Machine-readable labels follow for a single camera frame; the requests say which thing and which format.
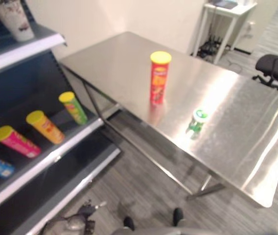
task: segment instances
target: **table surface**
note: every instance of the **table surface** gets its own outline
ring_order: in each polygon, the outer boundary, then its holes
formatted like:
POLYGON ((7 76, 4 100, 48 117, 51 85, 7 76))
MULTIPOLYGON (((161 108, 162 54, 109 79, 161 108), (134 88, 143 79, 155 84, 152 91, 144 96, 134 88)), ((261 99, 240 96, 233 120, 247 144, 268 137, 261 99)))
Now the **table surface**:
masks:
POLYGON ((257 3, 249 4, 249 5, 237 5, 233 9, 227 9, 223 7, 216 7, 210 3, 204 4, 204 7, 208 10, 214 12, 216 11, 219 15, 226 15, 226 16, 241 16, 245 14, 246 12, 250 11, 252 8, 254 8, 257 5, 257 3))
POLYGON ((126 32, 61 63, 189 154, 255 206, 270 207, 278 184, 278 91, 126 32), (165 102, 150 104, 150 54, 171 53, 165 102), (198 138, 192 112, 209 113, 198 138))

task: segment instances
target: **white cup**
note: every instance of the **white cup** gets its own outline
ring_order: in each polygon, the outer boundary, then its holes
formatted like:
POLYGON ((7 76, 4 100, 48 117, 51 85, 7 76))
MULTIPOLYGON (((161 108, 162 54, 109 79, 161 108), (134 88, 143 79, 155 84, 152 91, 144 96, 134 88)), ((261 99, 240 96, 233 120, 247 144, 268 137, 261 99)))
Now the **white cup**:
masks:
POLYGON ((18 42, 34 38, 21 0, 5 0, 0 3, 0 20, 18 42))

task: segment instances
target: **gray carpet floor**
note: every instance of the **gray carpet floor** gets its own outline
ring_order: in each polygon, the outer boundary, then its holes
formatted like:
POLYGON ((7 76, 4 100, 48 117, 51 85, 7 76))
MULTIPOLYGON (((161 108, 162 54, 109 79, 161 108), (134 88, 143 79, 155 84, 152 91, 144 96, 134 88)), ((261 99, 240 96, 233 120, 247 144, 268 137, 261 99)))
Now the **gray carpet floor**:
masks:
MULTIPOLYGON (((278 54, 278 10, 252 55, 230 51, 219 65, 236 71, 238 67, 230 66, 230 60, 241 65, 242 75, 252 77, 258 58, 266 53, 278 54)), ((112 122, 191 189, 199 187, 205 171, 175 147, 156 141, 153 133, 125 113, 112 122)), ((181 207, 193 227, 224 235, 278 235, 278 188, 269 209, 256 209, 229 189, 186 201, 186 194, 132 146, 107 129, 103 133, 119 144, 122 154, 62 211, 65 215, 75 213, 88 199, 95 204, 107 201, 107 207, 93 216, 95 234, 111 234, 122 226, 126 215, 134 218, 138 228, 170 226, 173 209, 181 207)))

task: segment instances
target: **black shoe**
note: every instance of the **black shoe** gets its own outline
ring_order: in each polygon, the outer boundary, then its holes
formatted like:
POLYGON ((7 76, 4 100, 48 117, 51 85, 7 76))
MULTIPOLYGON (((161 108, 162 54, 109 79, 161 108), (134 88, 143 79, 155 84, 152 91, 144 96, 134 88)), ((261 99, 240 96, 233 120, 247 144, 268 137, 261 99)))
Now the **black shoe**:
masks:
POLYGON ((127 216, 124 218, 124 227, 130 228, 132 231, 135 230, 134 221, 131 217, 127 216))
POLYGON ((180 208, 176 208, 173 213, 173 226, 177 226, 178 222, 184 218, 183 210, 180 208))

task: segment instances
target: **shelf edge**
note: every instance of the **shelf edge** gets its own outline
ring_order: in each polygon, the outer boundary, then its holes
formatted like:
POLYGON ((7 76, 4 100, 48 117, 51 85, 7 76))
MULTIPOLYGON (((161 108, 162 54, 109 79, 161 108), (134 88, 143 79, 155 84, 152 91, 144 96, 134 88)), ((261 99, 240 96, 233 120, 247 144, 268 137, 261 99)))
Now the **shelf edge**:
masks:
POLYGON ((61 34, 54 34, 0 55, 0 70, 54 46, 65 43, 61 34))
POLYGON ((99 164, 85 179, 83 179, 67 196, 60 201, 42 220, 40 220, 26 235, 37 234, 44 225, 50 221, 64 206, 66 206, 82 189, 84 189, 92 180, 120 153, 115 149, 101 164, 99 164))
POLYGON ((33 168, 31 168, 28 172, 22 175, 20 178, 15 180, 5 189, 0 192, 0 204, 8 199, 11 195, 17 192, 22 186, 28 183, 31 179, 37 176, 44 169, 59 161, 68 150, 73 148, 79 142, 82 141, 86 136, 90 135, 93 131, 103 125, 103 121, 98 118, 85 129, 80 131, 75 137, 68 140, 65 144, 61 145, 56 150, 49 153, 42 161, 37 163, 33 168))

